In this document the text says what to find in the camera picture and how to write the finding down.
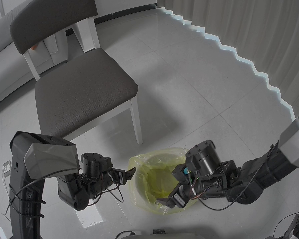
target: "yellow trash bag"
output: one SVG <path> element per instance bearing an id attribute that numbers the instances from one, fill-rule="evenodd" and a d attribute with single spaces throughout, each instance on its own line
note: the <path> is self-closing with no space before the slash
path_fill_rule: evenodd
<path id="1" fill-rule="evenodd" d="M 132 180 L 128 181 L 132 203 L 155 214 L 182 212 L 193 205 L 197 200 L 190 200 L 186 208 L 175 206 L 173 209 L 156 201 L 156 198 L 168 197 L 178 184 L 171 172 L 177 165 L 185 163 L 187 151 L 183 148 L 168 148 L 131 157 L 128 169 L 136 167 Z"/>

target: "cylindrical motor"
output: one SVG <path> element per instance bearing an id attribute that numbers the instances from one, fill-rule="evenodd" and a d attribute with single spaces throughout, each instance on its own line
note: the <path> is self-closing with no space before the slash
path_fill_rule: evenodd
<path id="1" fill-rule="evenodd" d="M 212 175 L 220 166 L 220 160 L 211 140 L 195 145 L 186 153 L 186 165 L 192 172 L 197 171 L 199 177 Z"/>
<path id="2" fill-rule="evenodd" d="M 92 178 L 99 178 L 101 172 L 107 169 L 107 161 L 98 153 L 85 153 L 81 155 L 83 173 Z"/>

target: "tile floor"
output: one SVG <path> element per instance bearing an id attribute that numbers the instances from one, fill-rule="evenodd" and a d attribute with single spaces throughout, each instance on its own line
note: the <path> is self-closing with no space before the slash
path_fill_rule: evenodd
<path id="1" fill-rule="evenodd" d="M 138 102 L 144 143 L 135 140 L 129 111 L 76 138 L 78 154 L 98 152 L 126 169 L 130 157 L 169 146 L 191 148 L 211 139 L 222 161 L 237 166 L 259 157 L 290 124 L 289 110 L 275 92 L 253 74 L 251 66 L 220 50 L 191 25 L 162 9 L 127 15 L 97 25 L 101 47 L 139 85 Z M 69 60 L 82 54 L 74 35 L 68 37 Z M 0 212 L 8 204 L 1 166 L 11 159 L 8 143 L 17 130 L 40 133 L 32 80 L 0 103 Z M 114 238 L 123 230 L 149 234 L 195 232 L 206 239 L 266 238 L 279 220 L 299 210 L 299 171 L 266 189 L 251 205 L 233 204 L 211 211 L 199 202 L 183 213 L 154 215 L 133 205 L 128 187 L 124 203 L 102 197 L 97 209 L 103 222 L 84 229 L 73 209 L 57 195 L 55 178 L 46 180 L 41 235 L 47 238 Z M 213 207 L 225 199 L 208 199 Z M 292 217 L 277 228 L 281 236 Z M 10 222 L 0 214 L 8 238 Z"/>

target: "beige curtain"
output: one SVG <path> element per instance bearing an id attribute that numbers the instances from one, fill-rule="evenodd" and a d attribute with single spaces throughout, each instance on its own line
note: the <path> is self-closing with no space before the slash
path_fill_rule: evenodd
<path id="1" fill-rule="evenodd" d="M 299 0 L 158 0 L 237 49 L 299 114 Z"/>

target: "gray upholstered chair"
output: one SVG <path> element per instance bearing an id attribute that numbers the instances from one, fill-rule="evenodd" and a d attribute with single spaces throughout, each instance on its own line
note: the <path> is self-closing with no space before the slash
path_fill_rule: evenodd
<path id="1" fill-rule="evenodd" d="M 129 109 L 138 144 L 142 133 L 137 84 L 100 48 L 93 16 L 94 0 L 33 0 L 10 26 L 17 50 L 36 79 L 35 99 L 42 134 L 72 140 Z M 49 72 L 37 73 L 28 49 L 44 38 L 88 19 L 95 49 Z"/>

